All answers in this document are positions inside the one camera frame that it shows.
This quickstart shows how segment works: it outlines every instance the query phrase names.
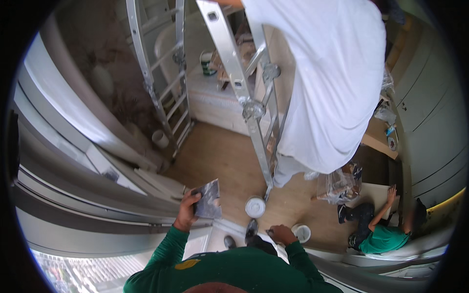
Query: green shirt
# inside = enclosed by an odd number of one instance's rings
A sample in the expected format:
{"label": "green shirt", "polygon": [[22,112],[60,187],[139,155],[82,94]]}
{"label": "green shirt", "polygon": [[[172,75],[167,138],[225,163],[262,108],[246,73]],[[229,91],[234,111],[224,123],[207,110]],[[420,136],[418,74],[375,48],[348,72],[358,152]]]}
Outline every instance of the green shirt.
{"label": "green shirt", "polygon": [[188,236],[171,227],[144,270],[127,280],[124,293],[182,293],[207,282],[249,293],[342,292],[324,281],[298,241],[286,247],[290,265],[252,247],[196,254],[181,263]]}
{"label": "green shirt", "polygon": [[358,248],[364,253],[383,253],[401,248],[408,239],[409,234],[399,227],[376,225],[375,232],[371,232]]}

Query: plastic wrap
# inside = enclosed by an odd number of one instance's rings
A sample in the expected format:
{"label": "plastic wrap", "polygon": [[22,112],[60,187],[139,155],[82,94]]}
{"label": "plastic wrap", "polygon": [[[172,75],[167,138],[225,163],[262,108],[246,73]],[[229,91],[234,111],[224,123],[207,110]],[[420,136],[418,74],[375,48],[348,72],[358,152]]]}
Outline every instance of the plastic wrap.
{"label": "plastic wrap", "polygon": [[318,177],[317,198],[330,204],[344,204],[360,197],[362,189],[362,168],[348,163],[331,174]]}
{"label": "plastic wrap", "polygon": [[393,93],[396,93],[394,91],[393,76],[391,75],[391,72],[389,72],[389,69],[387,69],[387,66],[384,66],[384,76],[383,76],[383,83],[381,84],[381,90],[388,90],[388,89],[391,89]]}
{"label": "plastic wrap", "polygon": [[321,173],[311,171],[311,172],[305,172],[303,178],[305,180],[315,180]]}
{"label": "plastic wrap", "polygon": [[374,117],[386,121],[389,125],[393,125],[396,122],[396,114],[391,110],[386,103],[382,103],[376,108]]}

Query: white shirt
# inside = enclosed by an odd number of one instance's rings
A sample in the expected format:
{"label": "white shirt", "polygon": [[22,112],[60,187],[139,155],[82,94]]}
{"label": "white shirt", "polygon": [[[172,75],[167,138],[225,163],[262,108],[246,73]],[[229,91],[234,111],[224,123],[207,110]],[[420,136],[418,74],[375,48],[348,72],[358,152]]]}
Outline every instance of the white shirt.
{"label": "white shirt", "polygon": [[295,57],[278,152],[331,173],[355,154],[379,101],[386,30],[369,0],[242,0],[285,35]]}

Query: aluminum ladder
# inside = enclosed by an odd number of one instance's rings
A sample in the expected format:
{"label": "aluminum ladder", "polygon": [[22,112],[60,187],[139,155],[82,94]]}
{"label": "aluminum ladder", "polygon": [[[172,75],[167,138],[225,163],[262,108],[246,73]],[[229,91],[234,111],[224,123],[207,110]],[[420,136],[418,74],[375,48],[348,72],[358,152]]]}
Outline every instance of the aluminum ladder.
{"label": "aluminum ladder", "polygon": [[[144,87],[145,90],[151,97],[153,104],[155,105],[158,118],[161,121],[163,126],[163,131],[168,137],[169,142],[174,148],[173,158],[179,153],[181,145],[186,139],[189,132],[192,130],[194,123],[190,117],[189,113],[189,93],[187,91],[187,74],[186,74],[186,60],[184,53],[184,2],[185,0],[176,0],[175,8],[170,9],[161,16],[156,16],[148,20],[142,26],[140,19],[140,7],[139,0],[126,0],[127,5],[127,15],[129,17],[130,32],[132,35],[132,40],[135,47],[135,52],[137,55],[138,64],[144,76]],[[146,48],[143,44],[143,35],[145,29],[148,28],[150,23],[158,22],[158,19],[168,15],[175,15],[176,17],[176,44],[174,47],[161,56],[155,64],[149,64],[148,54]],[[162,94],[159,95],[155,90],[155,83],[153,78],[153,71],[161,64],[161,62],[168,58],[169,56],[173,57],[174,62],[179,67],[179,74],[177,77],[171,81],[168,86],[163,90]],[[165,113],[163,108],[162,101],[169,94],[171,89],[179,82],[181,85],[181,94],[178,97],[174,97],[175,104],[169,110],[168,113]],[[177,109],[182,111],[182,116],[179,118],[177,123],[171,128],[169,124],[169,119],[173,116]],[[181,124],[186,121],[186,126],[179,134],[179,137],[176,139],[175,134],[181,126]]]}
{"label": "aluminum ladder", "polygon": [[[197,5],[212,36],[213,42],[217,47],[218,54],[230,78],[230,83],[236,98],[243,107],[242,116],[248,127],[248,132],[254,150],[256,151],[265,183],[267,184],[267,191],[264,195],[264,200],[267,201],[269,193],[273,188],[271,166],[275,162],[277,145],[280,141],[288,111],[287,108],[279,126],[277,95],[275,93],[273,80],[280,75],[280,68],[270,62],[262,23],[256,22],[248,17],[256,53],[249,61],[247,68],[244,68],[241,58],[239,57],[240,54],[233,32],[219,4],[213,1],[197,0]],[[265,95],[262,101],[254,99],[254,95],[248,86],[248,74],[254,71],[259,62],[263,69],[262,79],[265,85]],[[271,122],[267,132],[262,134],[259,122],[265,115],[266,108],[269,109]],[[266,151],[266,147],[272,135],[276,141],[272,155],[269,155]]]}

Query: wooden floor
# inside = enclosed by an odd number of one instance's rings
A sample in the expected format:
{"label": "wooden floor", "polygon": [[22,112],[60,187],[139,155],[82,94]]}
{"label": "wooden floor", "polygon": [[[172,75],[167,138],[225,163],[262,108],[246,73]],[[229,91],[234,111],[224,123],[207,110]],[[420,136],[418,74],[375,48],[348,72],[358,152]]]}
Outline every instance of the wooden floor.
{"label": "wooden floor", "polygon": [[[266,189],[250,138],[205,123],[196,124],[175,164],[164,175],[191,188],[219,178],[223,218],[243,226],[250,219],[244,211],[246,201],[263,195]],[[306,224],[312,235],[305,246],[344,252],[356,223],[339,225],[336,205],[312,201],[316,183],[305,181],[300,173],[283,188],[274,188],[265,214],[258,219],[259,230],[271,225]]]}

